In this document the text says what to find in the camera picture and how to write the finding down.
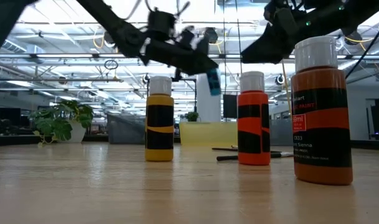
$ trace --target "orange paint bottle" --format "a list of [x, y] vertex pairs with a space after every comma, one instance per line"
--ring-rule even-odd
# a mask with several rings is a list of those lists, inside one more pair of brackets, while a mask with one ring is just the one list
[[317, 184], [352, 182], [347, 92], [333, 37], [296, 45], [292, 85], [294, 171]]
[[265, 166], [271, 162], [269, 148], [268, 95], [264, 74], [246, 72], [240, 77], [238, 96], [238, 160], [240, 164]]

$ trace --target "green plant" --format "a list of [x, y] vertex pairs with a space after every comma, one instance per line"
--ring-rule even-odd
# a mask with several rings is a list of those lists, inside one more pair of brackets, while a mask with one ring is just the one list
[[[69, 121], [81, 123], [83, 128], [91, 126], [93, 110], [88, 105], [81, 105], [77, 101], [62, 101], [59, 104], [47, 109], [42, 109], [32, 113], [31, 117], [38, 131], [34, 131], [36, 136], [41, 138], [39, 146], [49, 144], [56, 140], [67, 141], [72, 135], [72, 126]], [[45, 140], [46, 136], [51, 136], [51, 141]]]
[[185, 115], [185, 118], [188, 119], [188, 121], [197, 121], [198, 117], [199, 114], [197, 112], [189, 112]]

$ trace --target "desk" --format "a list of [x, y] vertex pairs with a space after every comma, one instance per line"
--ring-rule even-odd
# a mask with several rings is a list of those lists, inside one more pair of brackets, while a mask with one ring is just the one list
[[215, 161], [232, 154], [176, 146], [173, 162], [144, 162], [143, 146], [0, 147], [0, 223], [379, 223], [379, 151], [353, 151], [346, 187], [296, 180], [292, 158]]

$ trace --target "white flower pot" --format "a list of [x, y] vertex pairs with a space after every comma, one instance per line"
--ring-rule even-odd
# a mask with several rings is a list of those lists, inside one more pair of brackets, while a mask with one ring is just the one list
[[77, 121], [69, 121], [69, 124], [72, 126], [72, 131], [70, 134], [72, 138], [65, 143], [81, 143], [84, 138], [85, 128], [82, 127], [82, 124]]

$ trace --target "burnt sienna paint bottle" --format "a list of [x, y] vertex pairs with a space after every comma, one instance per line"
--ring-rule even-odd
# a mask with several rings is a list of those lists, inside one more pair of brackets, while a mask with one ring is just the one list
[[246, 72], [240, 77], [238, 96], [238, 160], [240, 164], [265, 166], [271, 162], [269, 148], [268, 95], [264, 73]]
[[146, 100], [147, 161], [171, 161], [174, 148], [174, 99], [171, 78], [152, 77]]
[[296, 45], [292, 84], [294, 171], [317, 184], [352, 182], [347, 91], [333, 37]]

